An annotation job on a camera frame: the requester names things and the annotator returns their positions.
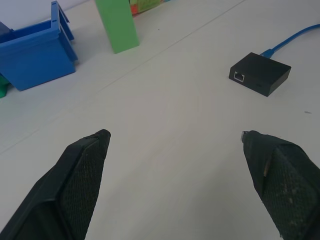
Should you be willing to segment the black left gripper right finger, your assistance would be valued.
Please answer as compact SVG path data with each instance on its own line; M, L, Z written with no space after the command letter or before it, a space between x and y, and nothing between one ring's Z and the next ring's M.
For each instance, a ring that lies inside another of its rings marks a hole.
M320 238L320 169L287 140L243 131L253 186L284 240Z

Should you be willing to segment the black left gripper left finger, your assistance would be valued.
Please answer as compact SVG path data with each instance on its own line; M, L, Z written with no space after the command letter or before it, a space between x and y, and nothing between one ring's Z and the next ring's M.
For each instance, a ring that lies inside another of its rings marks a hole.
M2 240L83 240L98 200L111 139L106 129L64 150L0 233Z

